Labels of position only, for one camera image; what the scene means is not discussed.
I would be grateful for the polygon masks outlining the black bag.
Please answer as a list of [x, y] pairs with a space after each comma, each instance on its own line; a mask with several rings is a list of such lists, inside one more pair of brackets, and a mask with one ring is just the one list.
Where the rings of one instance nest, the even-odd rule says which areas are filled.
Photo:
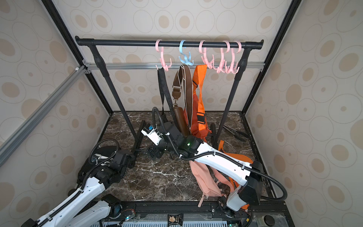
[[161, 97], [161, 101], [162, 101], [162, 114], [164, 114], [164, 101], [166, 100], [166, 102], [168, 104], [168, 107], [169, 107], [169, 110], [170, 110], [170, 114], [171, 114], [171, 116], [173, 118], [174, 124], [176, 125], [177, 129], [180, 129], [179, 124], [178, 124], [177, 119], [176, 119], [176, 115], [175, 115], [171, 95], [170, 95], [170, 92], [169, 92], [169, 88], [167, 86], [167, 81], [166, 81], [164, 68], [161, 68], [161, 69], [157, 70], [157, 77], [158, 77], [160, 97]]

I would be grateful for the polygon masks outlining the red-orange waist bag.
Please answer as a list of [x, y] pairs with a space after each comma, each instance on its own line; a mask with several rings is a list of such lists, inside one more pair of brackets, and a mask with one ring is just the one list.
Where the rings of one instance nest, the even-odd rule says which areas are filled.
[[205, 116], [205, 107], [202, 100], [202, 88], [204, 79], [207, 73], [207, 65], [197, 65], [192, 77], [192, 113], [184, 111], [185, 119], [189, 120], [190, 132], [193, 136], [207, 142], [206, 137], [211, 132], [208, 128], [207, 119]]

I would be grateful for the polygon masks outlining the brown leather bag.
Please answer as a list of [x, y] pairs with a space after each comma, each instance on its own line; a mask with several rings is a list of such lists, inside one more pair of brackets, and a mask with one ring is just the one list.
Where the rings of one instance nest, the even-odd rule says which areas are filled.
[[181, 65], [173, 81], [174, 112], [183, 136], [191, 135], [193, 114], [193, 84], [188, 65]]

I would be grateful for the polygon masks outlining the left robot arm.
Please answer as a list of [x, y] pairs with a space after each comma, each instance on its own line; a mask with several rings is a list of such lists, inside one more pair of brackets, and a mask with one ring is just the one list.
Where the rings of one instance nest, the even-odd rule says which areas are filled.
[[103, 219], [118, 219], [123, 206], [113, 195], [106, 195], [100, 201], [92, 201], [114, 183], [119, 183], [128, 169], [135, 166], [137, 146], [121, 149], [119, 143], [111, 148], [108, 157], [101, 159], [90, 154], [86, 165], [89, 170], [75, 191], [57, 207], [37, 220], [28, 219], [24, 227], [89, 227]]

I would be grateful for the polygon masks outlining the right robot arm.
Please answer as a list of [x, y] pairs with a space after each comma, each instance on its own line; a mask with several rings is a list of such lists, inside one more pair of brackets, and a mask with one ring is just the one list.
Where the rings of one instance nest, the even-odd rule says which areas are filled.
[[[259, 205], [260, 200], [284, 201], [288, 194], [285, 187], [276, 179], [263, 173], [261, 163], [254, 161], [252, 164], [237, 160], [223, 152], [220, 152], [202, 139], [183, 136], [174, 123], [164, 122], [159, 109], [152, 109], [153, 123], [148, 124], [142, 134], [152, 142], [152, 150], [174, 153], [179, 159], [206, 164], [238, 183], [238, 187], [229, 194], [223, 203], [233, 211], [239, 211], [245, 205]], [[263, 179], [277, 185], [282, 196], [278, 198], [262, 196]]]

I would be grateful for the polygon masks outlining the pink bag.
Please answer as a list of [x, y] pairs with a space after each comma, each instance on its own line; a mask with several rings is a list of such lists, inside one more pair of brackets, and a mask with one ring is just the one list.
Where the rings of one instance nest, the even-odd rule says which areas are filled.
[[231, 184], [231, 182], [227, 180], [216, 169], [212, 168], [212, 171], [214, 173], [215, 178], [218, 180], [217, 182], [214, 181], [207, 165], [199, 163], [197, 161], [189, 161], [189, 164], [191, 167], [191, 171], [197, 180], [199, 188], [202, 191], [202, 197], [198, 203], [198, 208], [201, 207], [206, 197], [223, 196], [220, 188], [218, 187], [218, 183], [227, 185], [230, 188], [230, 192], [234, 191], [234, 186]]

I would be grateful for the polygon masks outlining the bright orange bag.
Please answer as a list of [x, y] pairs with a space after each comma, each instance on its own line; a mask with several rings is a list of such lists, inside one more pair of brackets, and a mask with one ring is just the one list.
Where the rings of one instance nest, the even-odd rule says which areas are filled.
[[[247, 163], [252, 164], [252, 160], [245, 155], [226, 153], [223, 148], [224, 143], [225, 142], [223, 140], [221, 140], [219, 143], [218, 150], [220, 152], [230, 156], [231, 158], [239, 162], [242, 162], [243, 164]], [[228, 177], [223, 177], [221, 180], [219, 179], [219, 181], [223, 184], [226, 184], [229, 187], [229, 195], [227, 196], [227, 201], [226, 201], [226, 205], [228, 208], [234, 211], [239, 211], [240, 209], [246, 210], [249, 208], [250, 206], [249, 203], [243, 201], [238, 194], [242, 186], [239, 184], [239, 182], [236, 179], [228, 175]]]

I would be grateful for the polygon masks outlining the leftmost pink hook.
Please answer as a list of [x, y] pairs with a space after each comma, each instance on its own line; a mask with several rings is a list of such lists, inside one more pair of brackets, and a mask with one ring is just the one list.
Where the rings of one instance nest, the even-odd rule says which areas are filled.
[[167, 64], [166, 62], [165, 62], [165, 59], [164, 59], [164, 47], [159, 47], [159, 44], [160, 44], [160, 42], [162, 41], [162, 39], [158, 39], [158, 40], [156, 40], [156, 43], [155, 43], [155, 50], [158, 52], [158, 53], [160, 53], [160, 58], [159, 58], [159, 60], [160, 60], [160, 63], [161, 63], [161, 66], [162, 66], [162, 68], [167, 72], [167, 71], [169, 71], [169, 69], [172, 67], [172, 59], [170, 58], [169, 60], [170, 60], [170, 63], [169, 64]]

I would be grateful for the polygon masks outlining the pink hook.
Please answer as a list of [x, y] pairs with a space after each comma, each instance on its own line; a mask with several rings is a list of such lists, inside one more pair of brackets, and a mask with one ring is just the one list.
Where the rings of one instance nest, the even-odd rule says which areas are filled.
[[203, 61], [203, 63], [208, 67], [208, 69], [213, 69], [213, 63], [214, 63], [214, 56], [212, 56], [212, 60], [209, 61], [208, 60], [208, 56], [207, 56], [207, 48], [203, 47], [205, 40], [201, 40], [199, 43], [199, 53], [202, 55], [201, 59]]
[[164, 47], [159, 47], [159, 44], [160, 44], [160, 42], [162, 41], [162, 39], [158, 39], [158, 40], [156, 40], [156, 43], [155, 43], [155, 50], [158, 52], [158, 53], [160, 53], [160, 58], [159, 58], [159, 60], [160, 60], [160, 63], [161, 63], [161, 66], [162, 66], [162, 68], [167, 72], [167, 71], [169, 71], [169, 69], [172, 67], [172, 59], [170, 58], [169, 60], [170, 60], [170, 63], [169, 64], [167, 64], [166, 62], [165, 62], [165, 59], [164, 59]]
[[[237, 54], [239, 52], [241, 52], [242, 50], [242, 43], [239, 42], [239, 41], [235, 41], [238, 45], [238, 51], [237, 51]], [[232, 61], [231, 61], [231, 64], [229, 66], [227, 66], [227, 64], [225, 65], [226, 66], [226, 73], [232, 73], [232, 74], [236, 74], [238, 71], [239, 71], [239, 66], [238, 66], [238, 62], [235, 61], [235, 55], [236, 53], [234, 52], [234, 49], [231, 50], [231, 54], [232, 54]]]
[[226, 51], [224, 51], [224, 49], [221, 47], [220, 48], [220, 53], [221, 53], [221, 59], [219, 62], [219, 65], [215, 68], [216, 73], [225, 73], [226, 71], [224, 70], [225, 68], [225, 54], [230, 52], [230, 43], [227, 40], [223, 41], [226, 44]]

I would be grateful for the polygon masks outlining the light blue hook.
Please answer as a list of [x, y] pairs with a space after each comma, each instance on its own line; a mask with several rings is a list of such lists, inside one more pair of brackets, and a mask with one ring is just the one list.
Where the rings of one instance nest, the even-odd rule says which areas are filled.
[[185, 40], [182, 40], [179, 44], [179, 60], [182, 64], [188, 65], [188, 66], [193, 66], [194, 65], [194, 61], [192, 61], [192, 56], [191, 56], [191, 52], [189, 52], [189, 54], [185, 54], [183, 53], [183, 44], [184, 44]]

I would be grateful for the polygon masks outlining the middle pink hook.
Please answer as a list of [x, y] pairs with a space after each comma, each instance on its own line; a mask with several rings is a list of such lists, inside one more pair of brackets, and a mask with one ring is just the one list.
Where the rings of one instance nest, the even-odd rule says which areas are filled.
[[201, 40], [199, 43], [199, 53], [202, 55], [201, 59], [203, 61], [203, 63], [208, 67], [208, 69], [213, 69], [213, 63], [214, 63], [214, 56], [212, 56], [212, 60], [209, 61], [208, 60], [208, 56], [207, 56], [207, 48], [203, 47], [205, 40]]

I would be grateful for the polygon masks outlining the rightmost pink hook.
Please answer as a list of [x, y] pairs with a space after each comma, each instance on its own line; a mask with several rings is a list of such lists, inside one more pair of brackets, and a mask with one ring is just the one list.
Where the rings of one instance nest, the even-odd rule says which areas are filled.
[[[242, 50], [242, 43], [239, 42], [239, 41], [235, 41], [238, 45], [238, 51], [237, 51], [237, 54], [239, 52], [241, 52]], [[226, 66], [226, 73], [232, 73], [232, 74], [236, 74], [238, 71], [239, 71], [239, 66], [238, 66], [238, 62], [235, 61], [235, 55], [236, 53], [234, 52], [234, 49], [231, 50], [231, 54], [232, 54], [232, 61], [231, 61], [231, 64], [229, 66], [227, 66], [227, 64], [225, 65]]]

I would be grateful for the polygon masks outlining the small snack packet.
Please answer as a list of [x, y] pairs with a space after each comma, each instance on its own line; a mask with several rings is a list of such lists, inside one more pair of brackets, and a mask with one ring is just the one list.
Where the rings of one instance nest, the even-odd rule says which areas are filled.
[[184, 219], [184, 215], [178, 214], [178, 215], [169, 215], [167, 216], [167, 226], [168, 227], [172, 227], [172, 226], [183, 226], [183, 219]]

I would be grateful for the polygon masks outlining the black tongs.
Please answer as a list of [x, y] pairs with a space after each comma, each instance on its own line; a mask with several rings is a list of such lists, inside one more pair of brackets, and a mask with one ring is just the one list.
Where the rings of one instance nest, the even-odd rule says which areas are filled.
[[246, 139], [249, 138], [248, 134], [246, 134], [245, 132], [236, 130], [225, 124], [223, 125], [223, 129], [232, 134], [233, 137], [236, 138], [238, 141], [246, 142]]

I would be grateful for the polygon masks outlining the black clothes rack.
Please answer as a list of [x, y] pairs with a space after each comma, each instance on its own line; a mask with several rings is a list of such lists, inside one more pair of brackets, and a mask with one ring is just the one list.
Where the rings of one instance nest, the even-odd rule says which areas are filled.
[[[118, 64], [106, 64], [104, 62], [104, 59], [100, 55], [98, 49], [96, 46], [137, 46], [137, 47], [155, 47], [157, 44], [157, 41], [147, 41], [147, 40], [108, 40], [108, 39], [93, 39], [93, 38], [79, 38], [78, 36], [75, 36], [76, 43], [79, 46], [87, 46], [95, 60], [96, 69], [99, 69], [102, 76], [106, 80], [106, 83], [118, 105], [120, 108], [120, 111], [132, 133], [134, 136], [135, 142], [140, 142], [141, 139], [139, 139], [140, 136], [137, 136], [135, 129], [127, 115], [127, 112], [123, 106], [122, 101], [120, 100], [120, 97], [118, 93], [116, 92], [115, 86], [110, 78], [110, 74], [108, 71], [108, 68], [112, 68], [111, 65], [115, 65], [115, 69], [120, 68], [121, 66], [117, 66]], [[196, 48], [199, 47], [199, 43], [197, 41], [160, 41], [158, 46], [160, 47], [190, 47], [190, 48]], [[242, 42], [241, 43], [241, 49], [244, 49], [244, 52], [242, 54], [242, 57], [240, 61], [238, 62], [238, 66], [240, 67], [240, 70], [237, 72], [237, 74], [234, 77], [234, 82], [228, 97], [228, 101], [226, 103], [225, 110], [223, 112], [222, 120], [219, 124], [218, 131], [216, 131], [215, 124], [212, 124], [214, 126], [212, 131], [212, 145], [214, 148], [216, 148], [219, 143], [219, 137], [223, 130], [225, 121], [227, 119], [227, 115], [229, 113], [230, 107], [232, 105], [235, 93], [238, 88], [239, 81], [242, 78], [243, 73], [247, 68], [256, 68], [256, 69], [264, 69], [266, 66], [266, 63], [264, 62], [248, 62], [248, 58], [250, 56], [250, 53], [252, 50], [260, 50], [263, 47], [264, 40], [261, 40], [260, 42]], [[203, 42], [201, 45], [202, 48], [228, 48], [228, 45], [225, 42]], [[123, 64], [121, 68], [125, 69], [131, 69], [131, 70], [144, 70], [147, 69], [149, 65], [139, 65], [136, 63], [126, 63]]]

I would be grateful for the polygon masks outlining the black round cap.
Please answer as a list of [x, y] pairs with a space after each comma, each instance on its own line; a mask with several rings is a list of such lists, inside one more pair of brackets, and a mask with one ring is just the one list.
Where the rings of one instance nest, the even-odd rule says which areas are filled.
[[264, 227], [273, 227], [275, 226], [276, 221], [275, 219], [270, 215], [265, 215], [262, 217], [262, 225]]

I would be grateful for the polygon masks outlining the black base frame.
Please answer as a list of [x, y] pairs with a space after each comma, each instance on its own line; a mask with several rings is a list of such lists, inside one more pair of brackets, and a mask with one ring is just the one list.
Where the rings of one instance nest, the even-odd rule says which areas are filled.
[[122, 202], [118, 219], [103, 219], [89, 227], [167, 227], [167, 216], [183, 214], [182, 227], [263, 227], [262, 217], [272, 216], [274, 227], [293, 227], [292, 217], [284, 202], [267, 202], [246, 210], [225, 214], [218, 202]]

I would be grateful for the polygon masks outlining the aluminium rail left wall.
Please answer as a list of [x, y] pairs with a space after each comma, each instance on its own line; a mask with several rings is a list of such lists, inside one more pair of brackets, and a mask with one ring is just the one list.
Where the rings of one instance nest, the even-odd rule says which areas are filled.
[[78, 66], [66, 80], [24, 121], [23, 124], [13, 133], [1, 146], [1, 166], [4, 165], [14, 151], [29, 136], [35, 127], [45, 116], [56, 106], [59, 100], [70, 89], [71, 86], [86, 73], [85, 66]]

